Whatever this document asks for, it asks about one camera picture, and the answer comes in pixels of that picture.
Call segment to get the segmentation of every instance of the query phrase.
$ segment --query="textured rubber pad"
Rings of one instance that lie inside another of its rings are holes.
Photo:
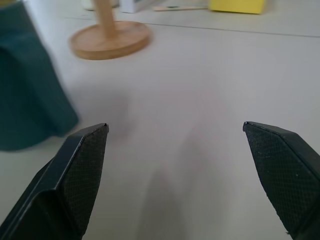
[[[320,157],[294,132],[254,122],[243,130],[264,191],[295,238],[319,205]]]
[[[85,138],[62,182],[65,203],[81,235],[86,232],[98,193],[106,137],[107,128],[103,127]]]

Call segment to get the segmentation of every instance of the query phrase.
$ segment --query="yellow box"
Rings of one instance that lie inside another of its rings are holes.
[[[264,0],[209,0],[209,9],[224,12],[260,14]]]

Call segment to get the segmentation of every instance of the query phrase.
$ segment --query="teal fabric object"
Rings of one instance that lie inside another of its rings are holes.
[[[78,123],[22,1],[0,7],[0,150],[20,150]]]

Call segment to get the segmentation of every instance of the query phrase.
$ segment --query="white floor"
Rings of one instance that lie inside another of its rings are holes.
[[[70,35],[94,23],[78,2],[27,5],[82,118],[77,128],[110,126],[83,239],[291,239],[242,124],[297,132],[320,153],[319,1],[270,0],[263,15],[115,10],[154,36],[142,51],[105,61],[70,52]],[[62,142],[0,153],[0,222]]]

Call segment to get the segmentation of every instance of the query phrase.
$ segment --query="wooden pole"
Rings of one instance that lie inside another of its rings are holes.
[[[110,0],[93,0],[99,25],[107,39],[117,36]]]

